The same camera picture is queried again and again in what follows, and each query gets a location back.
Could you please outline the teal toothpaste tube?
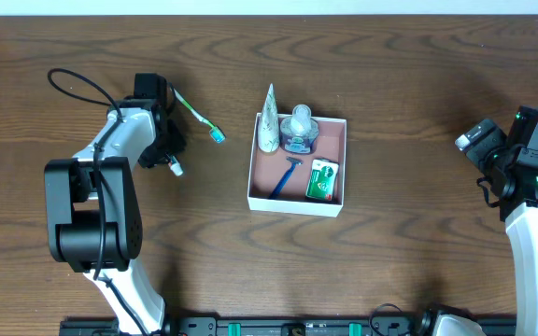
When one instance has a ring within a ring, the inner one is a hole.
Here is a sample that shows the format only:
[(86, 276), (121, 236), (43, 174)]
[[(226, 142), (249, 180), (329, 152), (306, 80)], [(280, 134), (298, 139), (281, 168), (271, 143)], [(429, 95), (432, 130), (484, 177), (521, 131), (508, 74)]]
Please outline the teal toothpaste tube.
[(182, 176), (184, 174), (181, 164), (175, 156), (168, 157), (167, 165), (175, 176)]

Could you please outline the green white toothbrush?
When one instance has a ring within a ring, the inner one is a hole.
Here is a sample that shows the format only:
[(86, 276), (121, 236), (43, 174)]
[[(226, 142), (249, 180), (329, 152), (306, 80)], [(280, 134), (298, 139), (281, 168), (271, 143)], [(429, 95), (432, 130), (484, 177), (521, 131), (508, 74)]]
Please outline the green white toothbrush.
[(172, 89), (172, 93), (176, 96), (177, 100), (184, 105), (191, 114), (202, 124), (209, 128), (210, 137), (218, 144), (223, 143), (226, 140), (226, 136), (223, 131), (215, 125), (212, 121), (200, 114), (175, 88)]

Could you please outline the white floral cone tube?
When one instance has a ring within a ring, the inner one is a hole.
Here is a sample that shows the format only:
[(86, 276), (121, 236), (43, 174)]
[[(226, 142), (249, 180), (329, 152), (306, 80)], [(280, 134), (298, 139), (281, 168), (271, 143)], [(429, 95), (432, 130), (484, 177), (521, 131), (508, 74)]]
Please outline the white floral cone tube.
[(273, 84), (270, 84), (259, 119), (257, 144), (264, 153), (274, 153), (279, 147), (279, 121)]

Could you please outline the blue disposable razor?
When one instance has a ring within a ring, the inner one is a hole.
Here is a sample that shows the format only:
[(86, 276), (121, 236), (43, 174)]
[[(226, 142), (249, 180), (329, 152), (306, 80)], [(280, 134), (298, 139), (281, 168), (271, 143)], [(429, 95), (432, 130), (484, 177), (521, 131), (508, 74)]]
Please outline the blue disposable razor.
[(287, 182), (289, 181), (291, 175), (295, 171), (296, 167), (299, 165), (302, 165), (303, 162), (299, 159), (296, 159), (294, 157), (287, 157), (287, 161), (290, 163), (290, 168), (284, 173), (284, 175), (281, 177), (273, 191), (271, 192), (269, 199), (270, 200), (276, 200), (279, 196), (280, 192), (283, 190)]

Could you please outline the blue hand soap bottle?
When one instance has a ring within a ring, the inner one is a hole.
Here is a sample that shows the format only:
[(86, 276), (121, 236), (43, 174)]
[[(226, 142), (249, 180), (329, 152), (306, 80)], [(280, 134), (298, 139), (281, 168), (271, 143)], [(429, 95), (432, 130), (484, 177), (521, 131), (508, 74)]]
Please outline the blue hand soap bottle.
[(294, 154), (311, 154), (319, 136), (319, 124), (312, 118), (311, 108), (297, 105), (292, 114), (280, 122), (280, 145)]

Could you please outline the green white soap box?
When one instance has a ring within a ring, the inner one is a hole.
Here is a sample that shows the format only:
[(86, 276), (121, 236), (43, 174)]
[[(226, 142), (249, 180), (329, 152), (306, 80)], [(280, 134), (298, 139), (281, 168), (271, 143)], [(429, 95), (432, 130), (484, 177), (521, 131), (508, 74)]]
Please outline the green white soap box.
[(325, 159), (314, 159), (305, 192), (305, 197), (330, 202), (334, 197), (339, 164)]

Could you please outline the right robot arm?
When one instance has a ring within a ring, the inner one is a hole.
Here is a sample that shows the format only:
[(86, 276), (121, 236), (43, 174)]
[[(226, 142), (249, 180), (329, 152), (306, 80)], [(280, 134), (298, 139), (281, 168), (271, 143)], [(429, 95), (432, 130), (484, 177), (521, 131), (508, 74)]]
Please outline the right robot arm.
[(457, 148), (478, 169), (475, 184), (500, 212), (515, 268), (517, 335), (538, 335), (538, 119), (516, 117), (510, 133), (484, 119)]

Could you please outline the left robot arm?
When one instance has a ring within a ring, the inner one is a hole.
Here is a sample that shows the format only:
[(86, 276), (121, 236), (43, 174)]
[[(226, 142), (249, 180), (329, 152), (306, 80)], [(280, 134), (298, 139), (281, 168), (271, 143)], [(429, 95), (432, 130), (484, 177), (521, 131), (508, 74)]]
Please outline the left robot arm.
[(156, 98), (127, 97), (70, 159), (44, 170), (50, 253), (98, 287), (117, 317), (119, 335), (167, 335), (166, 303), (139, 257), (143, 223), (135, 192), (136, 166), (175, 163), (185, 141)]

